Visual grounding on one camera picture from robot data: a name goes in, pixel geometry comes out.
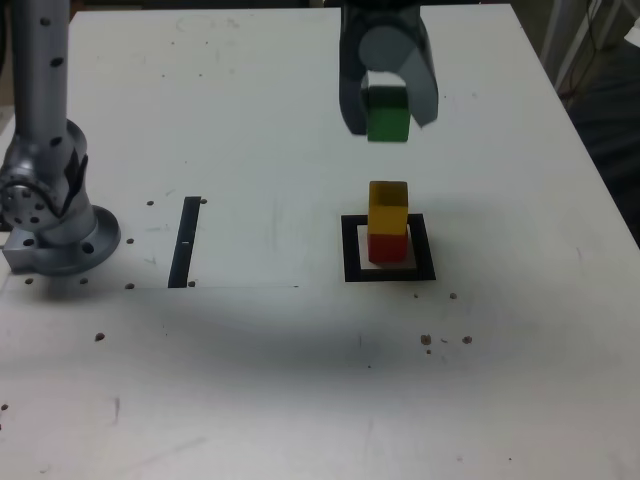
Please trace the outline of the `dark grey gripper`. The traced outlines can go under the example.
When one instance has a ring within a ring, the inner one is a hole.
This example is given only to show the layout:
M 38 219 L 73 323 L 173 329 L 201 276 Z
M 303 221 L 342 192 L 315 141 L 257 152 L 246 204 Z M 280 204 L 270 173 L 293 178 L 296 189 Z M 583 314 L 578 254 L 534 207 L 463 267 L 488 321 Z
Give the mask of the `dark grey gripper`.
M 438 84 L 420 8 L 421 2 L 415 0 L 343 2 L 339 105 L 345 125 L 353 135 L 366 134 L 367 71 L 394 74 L 403 81 L 409 113 L 420 128 L 438 118 Z M 365 19 L 391 19 L 399 24 L 374 26 L 366 33 Z

